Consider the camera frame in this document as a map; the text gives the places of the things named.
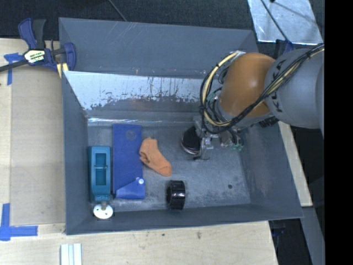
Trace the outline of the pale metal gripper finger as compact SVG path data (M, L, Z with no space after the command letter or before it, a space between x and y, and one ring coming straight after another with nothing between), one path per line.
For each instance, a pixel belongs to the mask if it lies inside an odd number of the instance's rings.
M210 137L203 137L201 139L200 152L202 160L210 159L210 152L213 150L212 139Z

